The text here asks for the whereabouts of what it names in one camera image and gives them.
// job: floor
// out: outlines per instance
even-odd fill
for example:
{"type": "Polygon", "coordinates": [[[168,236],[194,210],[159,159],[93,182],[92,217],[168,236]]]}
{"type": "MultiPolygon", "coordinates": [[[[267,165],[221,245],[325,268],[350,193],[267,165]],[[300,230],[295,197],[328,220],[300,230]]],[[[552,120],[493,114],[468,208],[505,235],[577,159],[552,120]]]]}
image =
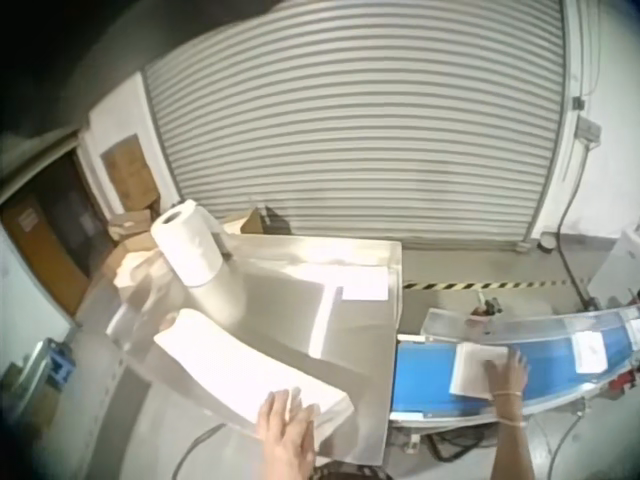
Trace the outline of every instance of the floor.
{"type": "MultiPolygon", "coordinates": [[[[594,275],[606,254],[602,250],[576,248],[568,252],[568,257],[576,275],[587,278],[594,275]]],[[[557,254],[538,251],[526,255],[405,251],[403,255],[405,281],[509,282],[566,278],[557,254]]],[[[572,312],[579,307],[571,287],[497,289],[486,293],[500,300],[507,315],[530,317],[572,312]]],[[[118,304],[115,291],[110,291],[109,298],[94,294],[79,316],[90,318],[95,312],[108,316],[118,304]]],[[[476,305],[473,292],[406,291],[400,330],[417,333],[430,307],[468,312],[476,305]]],[[[55,465],[51,470],[53,478],[90,478],[91,472],[109,464],[109,458],[114,455],[121,465],[119,478],[170,478],[189,443],[218,422],[163,385],[143,381],[138,382],[137,387],[132,386],[132,375],[127,373],[130,369],[123,365],[122,357],[106,338],[98,339],[89,331],[81,332],[74,342],[74,353],[78,371],[65,391],[54,427],[40,450],[43,458],[55,465]],[[118,402],[130,406],[136,398],[140,406],[133,417],[135,420],[132,421],[130,414],[118,414],[125,410],[116,408],[118,402]],[[111,431],[103,431],[105,425],[111,431]]],[[[574,419],[568,408],[530,419],[527,434],[537,478],[547,478],[551,456],[574,419]]],[[[393,432],[386,451],[384,466],[398,480],[486,479],[495,455],[495,448],[481,448],[452,464],[441,464],[424,446],[417,454],[405,453],[406,441],[402,433],[393,432]]],[[[593,399],[584,420],[560,449],[552,478],[634,478],[633,473],[640,472],[639,445],[640,388],[615,401],[593,399]]],[[[179,478],[255,479],[259,478],[260,461],[260,445],[256,440],[226,428],[193,453],[179,478]]]]}

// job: left hand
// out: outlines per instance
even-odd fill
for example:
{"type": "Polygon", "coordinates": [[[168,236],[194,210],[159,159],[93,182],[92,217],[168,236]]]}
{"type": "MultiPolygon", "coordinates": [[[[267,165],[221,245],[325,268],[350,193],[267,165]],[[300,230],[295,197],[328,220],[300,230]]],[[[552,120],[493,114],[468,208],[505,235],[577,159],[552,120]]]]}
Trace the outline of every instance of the left hand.
{"type": "Polygon", "coordinates": [[[292,408],[287,422],[288,400],[288,390],[270,393],[260,408],[258,436],[264,446],[265,480],[308,480],[315,465],[315,405],[292,408]]]}

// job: stainless steel table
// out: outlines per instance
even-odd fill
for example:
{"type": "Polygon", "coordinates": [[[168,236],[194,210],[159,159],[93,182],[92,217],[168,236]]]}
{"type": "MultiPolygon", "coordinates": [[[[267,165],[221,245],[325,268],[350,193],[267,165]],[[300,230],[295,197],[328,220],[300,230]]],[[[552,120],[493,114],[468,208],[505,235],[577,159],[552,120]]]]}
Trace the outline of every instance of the stainless steel table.
{"type": "MultiPolygon", "coordinates": [[[[320,455],[381,464],[402,308],[401,245],[234,235],[228,247],[232,256],[226,265],[242,278],[246,309],[240,321],[223,326],[249,346],[349,394],[355,414],[323,442],[320,455]],[[368,277],[383,278],[386,295],[358,299],[357,284],[368,277]],[[317,338],[312,340],[318,328],[325,332],[320,348],[317,338]]],[[[154,291],[149,281],[141,282],[106,327],[107,334],[144,375],[166,383],[228,423],[252,429],[153,342],[153,335],[171,322],[172,312],[191,307],[211,313],[206,312],[206,295],[194,297],[170,275],[162,291],[154,291]]]]}

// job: white wall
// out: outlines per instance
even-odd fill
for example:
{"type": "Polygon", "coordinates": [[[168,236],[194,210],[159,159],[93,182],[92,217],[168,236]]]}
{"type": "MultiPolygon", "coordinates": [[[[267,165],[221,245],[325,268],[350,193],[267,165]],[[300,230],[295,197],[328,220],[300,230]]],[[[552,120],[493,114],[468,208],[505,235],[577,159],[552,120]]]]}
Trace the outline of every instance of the white wall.
{"type": "Polygon", "coordinates": [[[71,325],[0,227],[0,375],[45,337],[64,340],[71,325]]]}
{"type": "MultiPolygon", "coordinates": [[[[580,92],[576,1],[581,0],[566,0],[571,95],[580,92]]],[[[640,220],[640,15],[624,0],[601,0],[598,22],[597,2],[584,1],[582,6],[584,93],[596,87],[586,98],[583,115],[602,126],[602,145],[589,154],[582,186],[563,232],[616,238],[622,229],[640,220]],[[596,84],[599,44],[600,78],[596,84]]],[[[555,231],[575,184],[582,155],[582,147],[576,144],[569,158],[576,118],[577,113],[570,112],[558,165],[534,237],[543,231],[555,231]]]]}
{"type": "Polygon", "coordinates": [[[107,218],[114,213],[121,213],[123,208],[100,155],[133,134],[140,139],[142,151],[160,191],[161,210],[166,210],[179,199],[155,133],[142,76],[136,73],[89,112],[89,126],[80,134],[78,155],[107,218]]]}

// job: hand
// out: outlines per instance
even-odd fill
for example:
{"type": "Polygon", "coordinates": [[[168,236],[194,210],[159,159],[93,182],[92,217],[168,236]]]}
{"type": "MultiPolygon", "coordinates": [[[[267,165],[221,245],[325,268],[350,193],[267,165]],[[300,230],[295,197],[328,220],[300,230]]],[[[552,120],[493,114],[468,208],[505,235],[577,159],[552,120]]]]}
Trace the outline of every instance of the hand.
{"type": "Polygon", "coordinates": [[[289,391],[270,393],[258,415],[258,436],[263,442],[265,480],[308,480],[315,465],[313,416],[315,405],[301,408],[292,401],[285,420],[289,391]]]}
{"type": "Polygon", "coordinates": [[[522,396],[518,394],[522,393],[529,379],[525,357],[519,351],[509,349],[507,363],[503,367],[498,367],[492,361],[485,362],[484,367],[492,395],[494,392],[513,392],[494,397],[498,417],[513,422],[522,421],[522,396]]]}

